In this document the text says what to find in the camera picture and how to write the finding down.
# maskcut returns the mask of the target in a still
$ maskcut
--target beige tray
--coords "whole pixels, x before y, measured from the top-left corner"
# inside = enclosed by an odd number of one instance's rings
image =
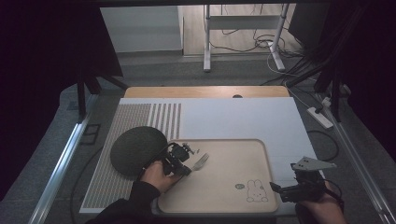
[[[270,166],[258,139],[174,140],[198,153],[184,162],[192,167],[205,153],[205,166],[183,177],[158,199],[164,213],[272,213],[278,208],[271,190]]]

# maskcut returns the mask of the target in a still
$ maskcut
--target dark gray round mat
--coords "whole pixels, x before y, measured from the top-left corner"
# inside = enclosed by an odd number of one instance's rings
[[[123,175],[136,179],[142,167],[166,147],[165,135],[152,127],[136,127],[123,133],[110,152],[113,167]]]

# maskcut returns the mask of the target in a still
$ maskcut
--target person's hand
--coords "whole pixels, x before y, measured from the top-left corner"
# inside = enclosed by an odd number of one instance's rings
[[[327,181],[326,187],[332,190]],[[347,224],[337,200],[329,194],[324,194],[317,202],[303,201],[300,204],[308,208],[320,224]]]
[[[181,176],[179,175],[166,176],[163,173],[163,163],[155,161],[148,167],[140,181],[147,182],[157,188],[160,193],[164,193],[180,178]]]

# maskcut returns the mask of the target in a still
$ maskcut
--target white power strip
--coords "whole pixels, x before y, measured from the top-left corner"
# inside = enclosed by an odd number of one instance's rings
[[[306,111],[308,114],[310,114],[319,124],[324,128],[324,129],[330,129],[332,127],[332,123],[326,119],[322,114],[320,113],[315,113],[315,108],[311,107],[307,109]]]

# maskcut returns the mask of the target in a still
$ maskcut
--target white wall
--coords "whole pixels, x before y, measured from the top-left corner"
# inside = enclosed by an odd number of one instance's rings
[[[182,49],[177,6],[101,11],[116,52]]]

